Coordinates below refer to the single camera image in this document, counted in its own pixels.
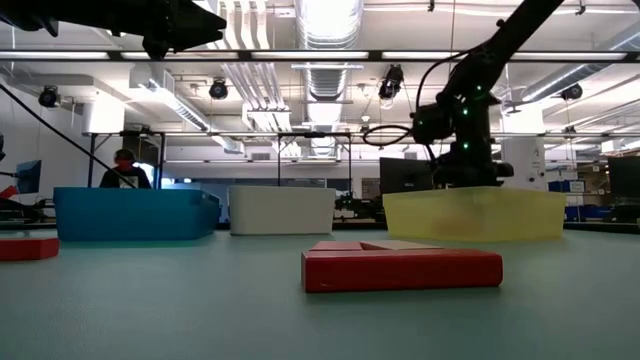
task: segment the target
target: yellow translucent bin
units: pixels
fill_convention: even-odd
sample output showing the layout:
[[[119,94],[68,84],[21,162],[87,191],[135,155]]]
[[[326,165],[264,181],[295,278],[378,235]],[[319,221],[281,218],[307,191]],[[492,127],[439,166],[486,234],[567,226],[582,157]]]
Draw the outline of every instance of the yellow translucent bin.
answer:
[[[389,234],[446,241],[562,237],[564,194],[475,187],[385,194]]]

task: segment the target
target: desk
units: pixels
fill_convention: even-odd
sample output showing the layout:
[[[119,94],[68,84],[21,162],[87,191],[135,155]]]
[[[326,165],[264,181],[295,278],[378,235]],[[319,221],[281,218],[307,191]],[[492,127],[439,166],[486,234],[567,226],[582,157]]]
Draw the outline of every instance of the desk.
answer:
[[[0,263],[0,359],[609,360],[640,351],[637,235],[445,244],[501,253],[500,288],[307,295],[300,252],[332,238],[388,237],[218,232],[183,244],[67,243],[57,258]]]

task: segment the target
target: white bin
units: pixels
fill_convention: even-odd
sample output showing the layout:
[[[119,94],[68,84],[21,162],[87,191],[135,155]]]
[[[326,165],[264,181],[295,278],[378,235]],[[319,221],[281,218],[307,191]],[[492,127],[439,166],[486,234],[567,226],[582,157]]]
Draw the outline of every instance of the white bin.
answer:
[[[231,234],[329,234],[335,198],[335,189],[231,186]]]

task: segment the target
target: computer monitor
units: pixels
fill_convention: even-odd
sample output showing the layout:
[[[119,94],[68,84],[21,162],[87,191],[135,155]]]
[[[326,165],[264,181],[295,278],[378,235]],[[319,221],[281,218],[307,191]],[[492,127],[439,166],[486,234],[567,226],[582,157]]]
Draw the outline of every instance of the computer monitor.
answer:
[[[640,197],[640,156],[609,158],[609,182],[615,197]]]
[[[433,190],[429,162],[380,158],[380,193]]]
[[[42,172],[42,160],[29,161],[18,164],[16,178],[18,193],[34,194],[40,192],[40,173]]]

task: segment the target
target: person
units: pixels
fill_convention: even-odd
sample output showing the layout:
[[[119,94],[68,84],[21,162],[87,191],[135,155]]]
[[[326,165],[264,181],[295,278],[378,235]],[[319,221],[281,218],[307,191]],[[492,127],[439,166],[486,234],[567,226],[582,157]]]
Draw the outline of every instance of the person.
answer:
[[[124,178],[129,180],[130,183],[135,185],[139,189],[151,189],[151,184],[147,178],[147,174],[144,170],[133,166],[136,162],[136,156],[133,151],[129,149],[121,149],[116,151],[114,155],[114,161],[116,167],[114,171],[118,172]],[[101,188],[130,188],[126,182],[122,181],[120,177],[114,174],[112,171],[107,171],[102,177],[100,182]]]

